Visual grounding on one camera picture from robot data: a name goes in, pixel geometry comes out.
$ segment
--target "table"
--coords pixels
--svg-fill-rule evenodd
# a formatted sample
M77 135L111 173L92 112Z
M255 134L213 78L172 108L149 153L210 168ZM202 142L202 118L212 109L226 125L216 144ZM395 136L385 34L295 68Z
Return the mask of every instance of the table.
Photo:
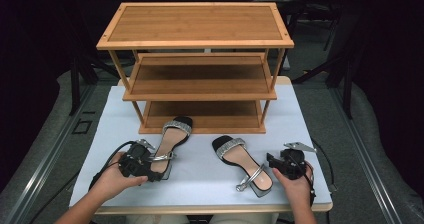
M299 141L312 146L294 89L287 77L279 77L276 85L278 100L269 107L266 134L230 134L243 138L247 150L258 163L266 163L266 153L277 156L287 142ZM109 155L122 143L146 139L157 147L160 134L138 134L139 120L129 102L122 101L123 86L113 86L100 118L96 135L82 166L70 200L73 206L88 190L92 177L101 169ZM237 192L235 186L244 177L237 167L224 164L214 153L212 141L219 134L192 134L189 140L175 149L178 158L172 161L168 180L146 183L124 192L104 203L97 214L217 214L285 212L290 207L282 186L271 170L266 171L273 180L269 194L256 197L249 187ZM305 152L305 158L314 167L317 194L313 211L332 208L329 194L317 156Z

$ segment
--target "metal bar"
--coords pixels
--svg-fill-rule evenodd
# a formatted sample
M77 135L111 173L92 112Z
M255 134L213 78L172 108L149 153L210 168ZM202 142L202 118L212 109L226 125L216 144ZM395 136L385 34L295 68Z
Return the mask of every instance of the metal bar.
M31 177L30 181L25 187L25 190L22 192L22 195L16 202L12 211L10 212L6 223L23 223L25 220L28 211L31 209L32 204L40 193L41 188L43 188L44 183L46 182L51 170L54 167L59 155L65 145L66 139L70 132L72 132L72 127L78 122L79 116L84 105L88 102L90 97L94 92L95 86L87 86L82 95L81 95L81 105L78 110L76 110L75 115L69 116L66 120L62 130L59 132L59 135L47 154L41 160L37 169L34 172L34 175Z
M358 156L359 163L361 164L362 169L364 170L364 173L368 179L369 184L371 185L371 189L374 192L374 195L377 199L378 204L380 205L381 211L383 212L387 223L402 223L402 220L400 219L396 208L394 207L393 202L390 199L386 187L384 186L383 181L380 179L380 175L378 174L378 171L376 170L374 163L368 154L368 150L365 147L364 142L362 141L361 135L356 129L355 123L353 122L353 120L349 119L346 116L346 113L344 112L341 94L337 91L336 88L330 88L329 90L334 102L338 104L336 106L340 113L340 116L343 118L354 140L354 148Z

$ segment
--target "sandal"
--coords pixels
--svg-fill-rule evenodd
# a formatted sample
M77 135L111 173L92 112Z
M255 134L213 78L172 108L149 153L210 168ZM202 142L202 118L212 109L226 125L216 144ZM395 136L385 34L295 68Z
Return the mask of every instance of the sandal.
M190 117L179 116L163 126L161 144L150 159L150 170L159 174L158 181L168 179L171 172L170 160L177 156L173 150L187 141L192 125L193 120Z
M271 191L272 180L264 171L264 164L256 163L246 150L246 143L241 138L221 136L212 142L212 146L225 164L238 166L247 174L236 186L237 191L244 191L248 185L252 187L257 197L263 197Z

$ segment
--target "human hand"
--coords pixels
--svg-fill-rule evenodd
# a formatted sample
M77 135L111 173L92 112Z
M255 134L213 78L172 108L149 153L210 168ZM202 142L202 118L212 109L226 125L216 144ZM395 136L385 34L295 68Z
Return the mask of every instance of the human hand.
M308 165L306 165L306 176L309 178L309 180L311 180L313 171L311 168L313 167L308 163ZM281 174L277 168L272 168L272 172L281 185L283 185L284 191L292 209L297 207L305 208L310 206L311 187L308 180L306 180L304 176L296 180L290 180Z
M123 154L123 152L118 152L113 156L110 161L111 165L103 172L89 191L89 193L100 198L103 202L112 199L128 187L139 186L147 181L146 176L124 177L122 175L118 161Z

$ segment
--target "wooden shelf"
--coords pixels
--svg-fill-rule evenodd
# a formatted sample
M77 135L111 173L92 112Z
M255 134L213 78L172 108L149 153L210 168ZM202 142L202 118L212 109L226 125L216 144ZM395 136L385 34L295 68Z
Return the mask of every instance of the wooden shelf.
M125 101L276 100L264 53L143 53Z
M165 122L181 115L193 119L193 133L265 133L278 70L293 47L277 5L267 2L121 3L97 43L116 66L140 133L161 133ZM278 49L272 75L270 48ZM134 54L129 80L118 50ZM144 110L137 101L146 102Z
M161 133L181 115L193 119L193 133L265 133L260 101L148 101L139 133Z

